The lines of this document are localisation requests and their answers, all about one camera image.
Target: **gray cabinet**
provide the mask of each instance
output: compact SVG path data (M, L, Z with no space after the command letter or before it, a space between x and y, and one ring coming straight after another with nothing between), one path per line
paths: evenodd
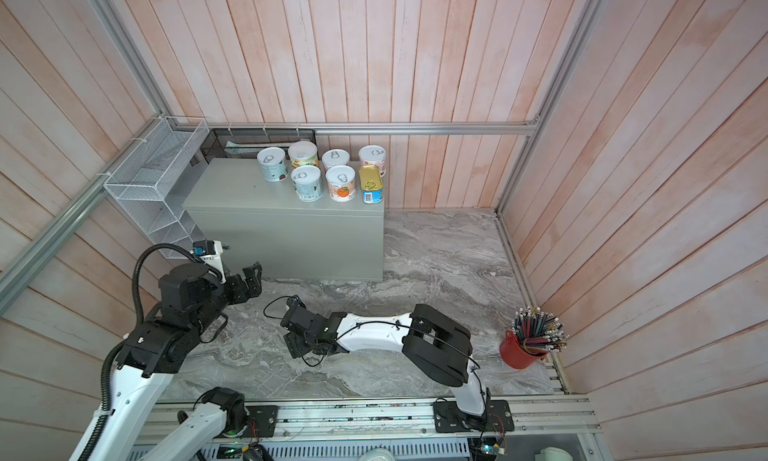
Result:
M302 202L289 178L268 182L255 159L214 159L187 197L184 209L206 238L230 246L232 271L259 261L264 277L381 281L384 206L323 195Z

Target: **white wire basket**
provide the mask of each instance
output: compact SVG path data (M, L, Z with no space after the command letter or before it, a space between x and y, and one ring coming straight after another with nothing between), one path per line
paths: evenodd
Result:
M175 131L163 118L104 183L153 243L191 250L194 241L204 238L182 203L205 169L205 163L189 162L208 131L205 120L193 131ZM176 251L160 252L168 258L183 257Z

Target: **marble floor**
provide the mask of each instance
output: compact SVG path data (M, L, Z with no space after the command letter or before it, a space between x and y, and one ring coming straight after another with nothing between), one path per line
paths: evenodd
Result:
M472 333L480 378L496 395L552 392L542 363L517 371L503 363L498 344L522 296L489 212L388 212L384 224L384 280L366 283L264 280L264 292L228 307L219 338L201 344L165 390L162 400L190 401L223 386L246 399L445 396L400 353L357 351L327 357L318 367L290 358L277 320L262 309L275 297L298 294L324 316L407 313L416 303L442 311ZM285 312L284 301L270 313Z

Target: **wooden plank wall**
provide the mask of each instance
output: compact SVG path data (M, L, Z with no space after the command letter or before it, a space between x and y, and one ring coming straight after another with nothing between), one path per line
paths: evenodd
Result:
M173 114L211 122L525 121L587 0L113 0ZM388 149L390 208L495 207L517 136Z
M616 459L768 456L766 6L609 0L504 210Z
M153 115L87 0L0 0L0 271ZM132 328L129 276L149 244L102 202L0 319L5 458L69 457L101 360ZM150 306L171 266L146 268Z

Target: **pencil holder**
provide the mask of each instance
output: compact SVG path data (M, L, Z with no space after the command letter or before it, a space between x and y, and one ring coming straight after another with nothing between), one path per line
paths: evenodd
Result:
M518 342L518 337L511 331L507 331L507 335L504 341L502 341L502 345L498 347L498 351L502 355L502 360L516 370L524 370L531 366L535 360L541 360L547 356L546 353L535 356L523 351Z

